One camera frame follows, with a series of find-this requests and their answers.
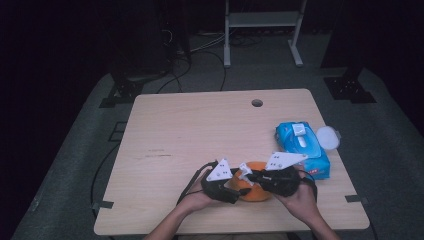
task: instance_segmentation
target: person's left hand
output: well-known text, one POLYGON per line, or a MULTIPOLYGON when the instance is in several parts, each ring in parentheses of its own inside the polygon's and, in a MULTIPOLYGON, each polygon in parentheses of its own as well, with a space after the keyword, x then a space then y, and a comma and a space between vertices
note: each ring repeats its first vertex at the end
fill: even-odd
POLYGON ((181 202, 178 205, 181 205, 181 207, 187 208, 187 210, 190 210, 191 212, 202 210, 205 207, 209 206, 213 202, 217 202, 216 200, 211 199, 208 197, 202 189, 201 181, 203 177, 205 176, 205 173, 203 173, 193 184, 190 191, 187 193, 187 195, 181 200, 181 202))

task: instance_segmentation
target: floor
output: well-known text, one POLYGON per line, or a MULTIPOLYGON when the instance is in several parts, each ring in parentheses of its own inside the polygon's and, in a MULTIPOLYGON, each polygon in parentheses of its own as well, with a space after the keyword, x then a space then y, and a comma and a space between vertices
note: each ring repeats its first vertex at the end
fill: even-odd
MULTIPOLYGON (((193 36, 191 47, 215 36, 193 36)), ((295 66, 289 35, 240 38, 232 65, 223 68, 222 43, 192 55, 191 66, 176 60, 174 75, 147 83, 141 94, 307 88, 327 125, 341 135, 339 154, 373 227, 338 231, 343 239, 422 239, 424 235, 424 140, 391 98, 384 83, 364 69, 362 86, 376 103, 334 100, 324 77, 345 69, 321 69, 330 35, 301 35, 304 66, 295 66)), ((131 103, 100 108, 113 88, 110 74, 99 79, 46 175, 13 239, 104 239, 93 231, 131 103)), ((298 233, 311 239, 308 232, 298 233)), ((113 236, 141 239, 142 236, 113 236)))

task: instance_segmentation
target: wooden table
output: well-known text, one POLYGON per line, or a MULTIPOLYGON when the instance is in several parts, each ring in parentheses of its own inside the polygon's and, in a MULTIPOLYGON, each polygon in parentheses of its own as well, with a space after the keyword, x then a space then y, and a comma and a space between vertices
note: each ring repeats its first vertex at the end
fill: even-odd
MULTIPOLYGON (((281 122, 325 126, 306 89, 141 95, 135 100, 94 230, 99 235, 147 234, 175 206, 194 172, 226 157, 230 167, 267 161, 279 151, 281 122), (252 105, 262 101, 261 107, 252 105)), ((365 229, 356 191, 336 150, 328 152, 331 178, 317 181, 318 206, 333 229, 365 229)), ((309 230, 275 198, 217 203, 187 217, 179 234, 309 230)))

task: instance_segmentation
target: orange bowl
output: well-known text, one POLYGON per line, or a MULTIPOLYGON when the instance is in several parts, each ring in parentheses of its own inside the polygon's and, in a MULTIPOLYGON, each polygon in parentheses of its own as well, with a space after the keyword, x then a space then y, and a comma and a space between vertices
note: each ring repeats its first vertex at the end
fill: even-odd
MULTIPOLYGON (((262 170, 265 169, 266 162, 248 162, 246 165, 252 170, 262 170)), ((240 198, 244 201, 248 202, 261 202, 269 199, 272 194, 262 189, 259 184, 254 184, 250 186, 250 184, 244 180, 240 180, 239 176, 241 175, 241 171, 238 170, 234 176, 229 181, 229 187, 232 189, 239 191, 243 188, 251 188, 252 190, 246 194, 245 196, 240 196, 240 198)))

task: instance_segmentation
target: metal stand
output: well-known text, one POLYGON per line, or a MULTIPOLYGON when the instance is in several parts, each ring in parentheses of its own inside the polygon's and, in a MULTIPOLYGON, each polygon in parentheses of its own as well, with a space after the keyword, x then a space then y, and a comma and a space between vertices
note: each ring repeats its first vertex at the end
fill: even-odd
POLYGON ((299 11, 288 12, 256 12, 256 13, 230 13, 229 0, 225 1, 225 43, 224 66, 231 66, 230 55, 230 28, 232 27, 280 27, 294 26, 294 35, 288 41, 290 51, 297 67, 302 67, 303 62, 296 44, 302 25, 307 0, 302 0, 299 11))

